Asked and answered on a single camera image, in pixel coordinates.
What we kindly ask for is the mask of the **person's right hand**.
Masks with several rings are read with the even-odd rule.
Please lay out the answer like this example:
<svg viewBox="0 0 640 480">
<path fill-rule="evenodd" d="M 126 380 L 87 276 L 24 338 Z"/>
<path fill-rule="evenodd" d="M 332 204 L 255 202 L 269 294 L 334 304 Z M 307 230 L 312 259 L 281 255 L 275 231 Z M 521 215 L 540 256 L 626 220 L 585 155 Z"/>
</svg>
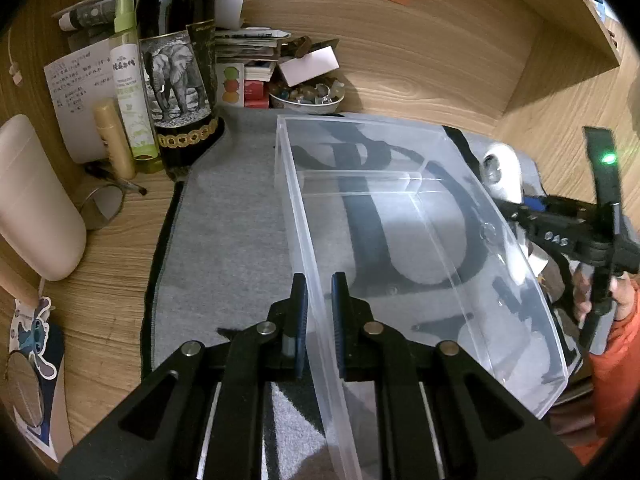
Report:
<svg viewBox="0 0 640 480">
<path fill-rule="evenodd" d="M 591 311 L 592 305 L 590 302 L 591 278 L 588 278 L 588 276 L 582 272 L 581 266 L 578 266 L 574 273 L 573 285 L 574 317 L 577 318 L 578 322 L 582 322 Z M 610 293 L 616 303 L 614 320 L 616 322 L 626 320 L 626 318 L 636 310 L 634 307 L 636 303 L 636 290 L 634 289 L 634 282 L 631 281 L 631 276 L 628 273 L 624 273 L 617 278 L 612 278 Z"/>
</svg>

